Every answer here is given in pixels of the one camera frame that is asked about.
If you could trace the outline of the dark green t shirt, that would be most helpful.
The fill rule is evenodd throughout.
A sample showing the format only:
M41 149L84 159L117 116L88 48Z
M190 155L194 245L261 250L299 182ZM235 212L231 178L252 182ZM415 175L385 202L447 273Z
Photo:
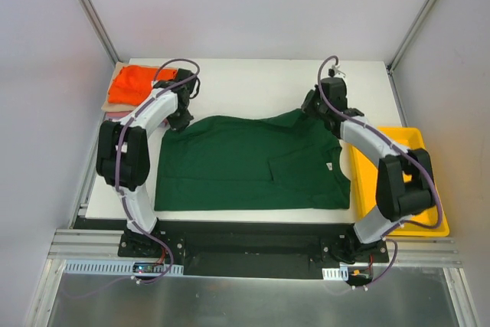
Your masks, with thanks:
M341 145L292 110L265 119L210 116L162 137L156 211L347 210Z

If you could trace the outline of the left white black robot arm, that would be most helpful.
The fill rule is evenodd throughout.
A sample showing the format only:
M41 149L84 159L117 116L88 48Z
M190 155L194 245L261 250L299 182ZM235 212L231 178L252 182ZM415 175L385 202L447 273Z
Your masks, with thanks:
M139 234L135 247L144 257L156 256L162 239L154 234L157 217L146 181L151 168L149 138L163 122L182 131L193 120L188 111L200 90L200 80L159 81L129 115L108 120L99 129L96 173L112 187L122 203L129 231Z

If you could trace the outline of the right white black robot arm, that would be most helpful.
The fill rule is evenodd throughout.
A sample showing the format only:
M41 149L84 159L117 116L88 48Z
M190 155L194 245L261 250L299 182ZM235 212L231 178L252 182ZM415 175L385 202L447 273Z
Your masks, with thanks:
M377 169L376 205L329 246L333 259L347 264L364 260L390 232L440 204L430 155L425 149L409 149L396 143L372 126L359 110L339 111L326 100L320 86L307 93L301 110L321 120L327 130L354 146Z

